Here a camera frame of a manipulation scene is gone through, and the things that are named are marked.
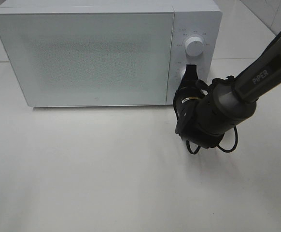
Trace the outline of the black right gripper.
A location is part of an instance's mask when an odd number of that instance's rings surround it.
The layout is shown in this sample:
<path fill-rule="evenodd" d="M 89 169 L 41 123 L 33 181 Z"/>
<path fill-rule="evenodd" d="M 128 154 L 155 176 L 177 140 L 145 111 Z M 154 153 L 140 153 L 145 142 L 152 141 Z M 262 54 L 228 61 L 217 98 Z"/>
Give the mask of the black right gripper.
<path fill-rule="evenodd" d="M 195 104 L 203 98 L 203 92 L 196 87 L 197 80 L 197 66 L 195 64 L 186 64 L 182 81 L 173 99 L 173 108 L 177 118 L 176 134 L 181 134 L 187 127 L 186 124 L 192 116 Z"/>

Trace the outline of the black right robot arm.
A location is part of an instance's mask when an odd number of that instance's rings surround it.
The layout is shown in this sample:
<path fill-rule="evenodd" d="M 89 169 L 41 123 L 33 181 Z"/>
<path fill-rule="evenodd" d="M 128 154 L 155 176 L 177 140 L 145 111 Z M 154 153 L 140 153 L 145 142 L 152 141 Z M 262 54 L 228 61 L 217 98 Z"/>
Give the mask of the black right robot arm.
<path fill-rule="evenodd" d="M 280 83 L 281 31 L 237 77 L 214 78 L 207 85 L 198 79 L 196 66 L 187 65 L 173 101 L 175 132 L 187 139 L 219 137 L 250 118 L 259 97 Z"/>

